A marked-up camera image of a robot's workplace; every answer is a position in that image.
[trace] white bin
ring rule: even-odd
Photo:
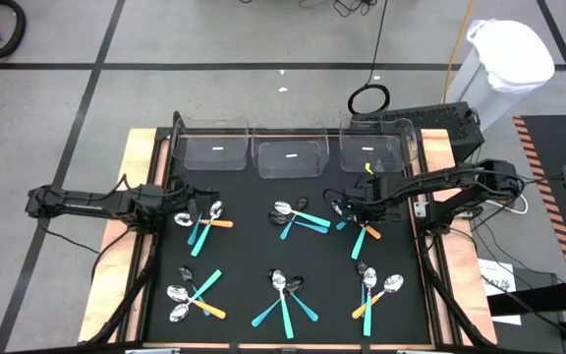
[[[538,35],[515,21],[474,21],[473,48],[451,82],[448,102],[467,101],[485,130],[554,75],[554,62]]]

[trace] wooden board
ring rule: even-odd
[[[156,129],[132,129],[130,131],[118,178],[126,173],[131,186],[147,182],[155,134]],[[124,231],[126,231],[126,225],[121,221],[107,221],[102,239],[102,250]],[[124,298],[136,235],[135,232],[126,235],[111,248],[110,252],[104,255],[97,265],[86,302],[85,318],[80,330],[79,341],[93,337]]]
[[[122,168],[118,177],[121,177],[123,173],[128,173],[128,179],[132,185],[146,182],[155,132],[155,129],[131,130],[122,161]],[[444,130],[422,130],[422,132],[427,169],[434,171],[454,166],[455,163],[447,132]],[[165,155],[168,147],[162,147],[162,150],[164,152],[161,154]],[[160,178],[162,178],[162,172],[159,173],[157,171],[155,182],[160,183]],[[457,190],[438,192],[434,194],[434,197],[437,200],[444,200],[453,196],[456,192]],[[469,235],[471,234],[469,223],[465,220],[454,221],[452,227],[462,230]],[[121,222],[108,221],[102,241],[102,248],[114,240],[114,238],[124,230],[125,225]],[[445,235],[443,237],[443,243],[456,301],[460,304],[471,321],[480,329],[482,334],[488,338],[488,340],[496,342],[488,303],[483,292],[478,256],[472,241],[468,240],[464,235],[454,232]],[[95,280],[91,285],[80,340],[86,340],[95,335],[122,300],[125,294],[134,246],[135,234],[132,233],[116,244],[114,246],[115,249],[105,255],[102,262],[100,262]],[[144,262],[145,257],[146,255],[141,257],[141,262]],[[450,343],[451,335],[450,332],[448,332],[449,325],[446,317],[446,308],[439,297],[437,297],[437,302],[439,314],[443,317],[440,319],[442,337],[445,339],[444,342]],[[141,296],[135,302],[131,310],[127,340],[135,339],[140,307]],[[465,344],[469,343],[469,339],[464,333],[463,341]],[[181,346],[181,344],[186,343],[166,343],[166,345],[170,346]],[[162,344],[149,343],[149,345],[159,346]],[[224,348],[228,347],[227,344],[216,345],[222,345]],[[372,349],[378,350],[387,348],[373,347]]]
[[[425,129],[422,130],[422,135],[429,172],[455,166],[447,131]],[[458,192],[458,189],[447,190],[436,192],[433,196],[437,201],[444,201]],[[451,227],[471,236],[471,225],[467,220],[456,219]],[[497,337],[483,290],[478,254],[473,241],[467,239],[464,234],[452,231],[442,237],[442,242],[454,298],[473,324],[478,327],[481,334],[491,342],[496,343]],[[464,332],[462,332],[462,341],[465,345],[471,344]]]

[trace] teal handle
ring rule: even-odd
[[[294,300],[296,300],[296,302],[299,303],[299,305],[301,305],[303,310],[305,310],[305,313],[310,318],[310,320],[312,320],[314,322],[318,321],[318,314],[317,313],[315,313],[307,305],[305,305],[303,303],[303,301],[301,301],[301,299],[299,299],[298,296],[296,296],[294,293],[290,293],[290,294],[292,295],[292,297],[294,297]]]
[[[202,231],[202,234],[200,235],[200,238],[198,239],[196,246],[192,249],[193,257],[197,257],[198,253],[200,253],[200,250],[202,249],[202,245],[204,245],[204,240],[206,239],[206,234],[208,234],[208,229],[210,228],[211,228],[211,223],[209,222],[206,224],[206,227],[204,227],[204,231]]]
[[[305,219],[307,219],[311,222],[315,222],[316,224],[318,224],[320,226],[324,226],[324,227],[331,226],[331,221],[329,221],[329,220],[325,220],[323,218],[319,218],[317,216],[309,215],[309,214],[306,214],[306,213],[300,212],[300,211],[296,211],[295,214],[302,217],[302,218],[305,218]]]
[[[281,310],[283,311],[283,325],[285,326],[285,336],[288,339],[294,338],[294,331],[292,330],[292,321],[290,321],[290,313],[287,311],[287,303],[285,302],[285,296],[281,294]]]
[[[296,218],[296,215],[292,216],[292,219],[290,220],[290,222],[287,223],[287,226],[285,226],[285,228],[283,229],[283,232],[281,232],[281,240],[285,240],[287,238],[287,234],[290,233],[290,228],[292,228],[292,223],[294,222],[295,218]]]
[[[313,225],[313,224],[308,224],[308,223],[304,223],[302,221],[294,221],[295,224],[301,225],[301,226],[305,226],[306,228],[310,228],[313,231],[317,231],[319,233],[328,233],[329,232],[329,228],[328,227],[324,227],[324,226],[318,226],[318,225]]]
[[[356,260],[360,255],[360,250],[362,249],[362,243],[364,242],[364,235],[366,235],[366,228],[362,227],[362,231],[360,231],[360,236],[358,236],[358,241],[355,243],[355,247],[353,248],[353,253],[351,253],[351,258]]]
[[[259,316],[255,317],[255,319],[251,322],[251,324],[253,325],[253,327],[257,328],[259,325],[261,325],[261,323],[263,322],[263,320],[265,320],[265,318],[270,314],[270,312],[272,311],[272,309],[274,309],[274,307],[281,301],[281,299],[278,299],[274,302],[274,304],[270,305],[269,308],[265,309],[265,311],[263,311]]]
[[[195,285],[192,284],[192,288],[194,288],[194,291],[195,291],[195,292],[198,292],[198,290],[196,289],[196,286],[195,286]],[[203,303],[206,302],[206,301],[204,301],[204,299],[202,299],[201,296],[198,296],[198,300],[202,301]],[[204,312],[204,315],[205,315],[205,316],[211,315],[211,313],[210,313],[209,311],[207,311],[207,310],[202,310],[202,311]]]
[[[202,295],[202,293],[204,291],[206,291],[209,287],[211,287],[211,285],[213,285],[214,282],[217,281],[217,279],[222,276],[222,272],[220,271],[220,269],[217,269],[205,282],[204,284],[200,287],[200,289],[198,289],[198,291],[196,292],[196,294],[194,294],[194,299],[198,298],[200,295]]]
[[[370,327],[372,326],[372,298],[368,294],[366,298],[366,312],[364,316],[364,336],[370,336]]]
[[[200,225],[200,221],[202,220],[202,214],[198,216],[198,222],[194,225],[194,229],[192,230],[192,234],[189,235],[189,240],[187,240],[187,244],[192,246],[196,241],[196,236],[198,236],[198,226]]]

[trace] white paper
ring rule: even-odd
[[[508,292],[513,292],[517,290],[515,284],[515,276],[513,272],[514,269],[512,268],[512,265],[508,265],[505,263],[498,264],[497,262],[487,261],[487,260],[478,260],[478,261],[480,262],[481,275],[485,276],[487,279],[494,282],[495,285],[503,288]],[[488,284],[484,279],[482,279],[481,281],[483,282],[483,290],[486,296],[497,295],[502,293],[501,290]],[[520,315],[497,316],[497,317],[493,317],[492,320],[504,324],[521,325]]]

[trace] clear plastic bin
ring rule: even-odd
[[[412,122],[356,120],[340,122],[340,164],[347,172],[398,172],[418,156],[417,136]]]
[[[179,118],[172,136],[172,156],[189,170],[246,168],[248,120]]]
[[[253,129],[253,164],[261,178],[316,177],[329,160],[326,129]]]

